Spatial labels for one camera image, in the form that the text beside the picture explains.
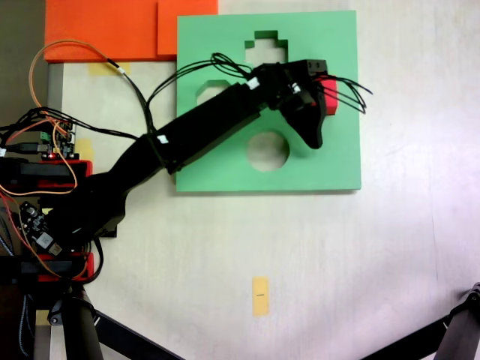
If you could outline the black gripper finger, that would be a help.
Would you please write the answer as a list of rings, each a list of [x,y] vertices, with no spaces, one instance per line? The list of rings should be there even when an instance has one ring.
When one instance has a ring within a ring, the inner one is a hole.
[[[315,82],[306,86],[292,84],[292,95],[283,103],[283,117],[311,149],[323,145],[322,126],[326,117],[326,99]]]

